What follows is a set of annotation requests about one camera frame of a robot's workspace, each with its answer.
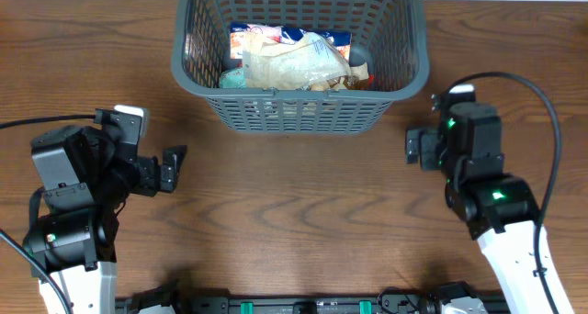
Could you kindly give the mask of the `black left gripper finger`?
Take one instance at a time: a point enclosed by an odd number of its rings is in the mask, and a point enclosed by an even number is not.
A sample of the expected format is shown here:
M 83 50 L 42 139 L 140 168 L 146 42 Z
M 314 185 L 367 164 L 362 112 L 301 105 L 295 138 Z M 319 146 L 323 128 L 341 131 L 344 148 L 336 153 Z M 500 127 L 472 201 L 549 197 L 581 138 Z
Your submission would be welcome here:
M 173 165 L 162 165 L 160 167 L 159 190 L 165 193 L 173 193 L 177 186 L 177 171 Z
M 187 146 L 178 145 L 163 150 L 162 170 L 167 174 L 179 176 L 183 161 L 187 155 Z

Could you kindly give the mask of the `white brown snack bag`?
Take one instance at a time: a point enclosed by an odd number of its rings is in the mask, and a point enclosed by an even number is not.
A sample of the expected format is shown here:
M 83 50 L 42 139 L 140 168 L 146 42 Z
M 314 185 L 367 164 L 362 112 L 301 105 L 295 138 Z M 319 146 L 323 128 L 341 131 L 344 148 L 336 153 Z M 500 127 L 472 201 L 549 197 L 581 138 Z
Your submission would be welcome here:
M 310 90 L 367 90 L 367 88 L 364 87 L 364 83 L 365 80 L 370 76 L 370 73 L 368 72 L 368 64 L 364 62 L 359 66 L 351 67 L 350 71 L 350 75 L 345 75 L 339 78 L 312 84 L 310 86 Z

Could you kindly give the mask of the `teal flushable wipes packet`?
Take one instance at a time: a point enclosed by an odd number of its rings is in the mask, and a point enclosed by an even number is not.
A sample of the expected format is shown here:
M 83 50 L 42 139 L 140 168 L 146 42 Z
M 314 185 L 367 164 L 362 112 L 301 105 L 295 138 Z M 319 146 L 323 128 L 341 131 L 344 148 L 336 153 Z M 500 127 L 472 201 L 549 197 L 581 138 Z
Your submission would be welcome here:
M 246 80 L 242 67 L 225 71 L 220 75 L 219 87 L 224 89 L 246 88 Z

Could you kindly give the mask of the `grey plastic lattice basket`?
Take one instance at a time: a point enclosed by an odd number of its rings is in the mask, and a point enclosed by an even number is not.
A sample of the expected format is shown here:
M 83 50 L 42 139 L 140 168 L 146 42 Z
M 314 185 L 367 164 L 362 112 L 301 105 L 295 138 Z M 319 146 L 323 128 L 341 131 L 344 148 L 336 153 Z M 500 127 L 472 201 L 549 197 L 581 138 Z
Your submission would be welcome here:
M 365 90 L 225 89 L 233 23 L 335 30 L 351 36 Z M 179 0 L 171 61 L 176 81 L 241 132 L 361 133 L 394 102 L 421 91 L 430 66 L 422 0 Z

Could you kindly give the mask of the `beige paper pouch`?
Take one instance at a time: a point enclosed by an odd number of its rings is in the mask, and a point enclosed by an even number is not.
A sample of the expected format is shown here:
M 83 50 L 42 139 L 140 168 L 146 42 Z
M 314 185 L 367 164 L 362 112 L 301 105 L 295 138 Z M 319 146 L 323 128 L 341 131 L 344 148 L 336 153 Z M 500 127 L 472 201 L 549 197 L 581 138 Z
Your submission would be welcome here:
M 285 44 L 246 32 L 243 73 L 249 88 L 297 90 L 347 76 L 351 70 L 335 46 L 315 33 Z

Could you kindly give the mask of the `Kleenex tissue multipack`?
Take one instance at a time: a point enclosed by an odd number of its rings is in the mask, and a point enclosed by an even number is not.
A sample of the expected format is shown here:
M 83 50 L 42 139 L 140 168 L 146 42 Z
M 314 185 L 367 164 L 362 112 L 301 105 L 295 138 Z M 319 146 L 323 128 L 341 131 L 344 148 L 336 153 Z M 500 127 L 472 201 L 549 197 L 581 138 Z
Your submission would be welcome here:
M 334 30 L 306 30 L 294 27 L 271 27 L 260 24 L 237 23 L 232 22 L 230 29 L 230 58 L 240 60 L 243 57 L 243 50 L 248 43 L 246 42 L 246 33 L 254 33 L 270 39 L 277 43 L 294 44 L 301 40 L 307 33 L 315 33 L 330 41 L 335 48 L 348 61 L 350 56 L 350 46 L 352 34 L 346 31 Z

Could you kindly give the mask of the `orange gold biscuit packet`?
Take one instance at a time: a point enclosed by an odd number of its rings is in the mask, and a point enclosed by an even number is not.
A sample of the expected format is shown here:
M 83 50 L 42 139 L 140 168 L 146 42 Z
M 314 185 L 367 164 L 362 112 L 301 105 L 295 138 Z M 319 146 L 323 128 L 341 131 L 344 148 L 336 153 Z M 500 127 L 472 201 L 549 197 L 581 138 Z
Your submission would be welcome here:
M 365 88 L 369 88 L 371 85 L 373 85 L 373 81 L 374 81 L 374 75 L 373 75 L 373 74 L 371 74 L 371 75 L 370 75 L 370 76 L 369 76 L 369 77 L 368 77 L 368 78 L 365 80 L 364 87 L 365 87 Z

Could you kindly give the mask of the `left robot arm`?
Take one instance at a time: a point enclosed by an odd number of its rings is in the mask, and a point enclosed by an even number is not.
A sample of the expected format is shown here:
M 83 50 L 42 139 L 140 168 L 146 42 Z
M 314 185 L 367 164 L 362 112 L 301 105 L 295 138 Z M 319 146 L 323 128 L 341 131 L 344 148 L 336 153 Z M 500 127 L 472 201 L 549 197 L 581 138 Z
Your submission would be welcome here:
M 67 126 L 31 142 L 49 214 L 29 205 L 24 247 L 50 313 L 113 313 L 118 275 L 118 215 L 131 194 L 175 191 L 187 146 L 141 157 L 138 142 L 113 127 Z

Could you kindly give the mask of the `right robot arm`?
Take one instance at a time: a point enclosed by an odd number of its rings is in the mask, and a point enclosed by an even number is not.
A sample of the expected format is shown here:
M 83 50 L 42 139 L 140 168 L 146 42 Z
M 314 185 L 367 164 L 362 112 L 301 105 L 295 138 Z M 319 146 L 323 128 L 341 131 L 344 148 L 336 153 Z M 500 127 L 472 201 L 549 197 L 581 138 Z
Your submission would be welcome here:
M 571 313 L 528 183 L 504 171 L 496 109 L 457 103 L 436 127 L 408 129 L 408 163 L 446 178 L 447 206 L 489 262 L 512 313 Z

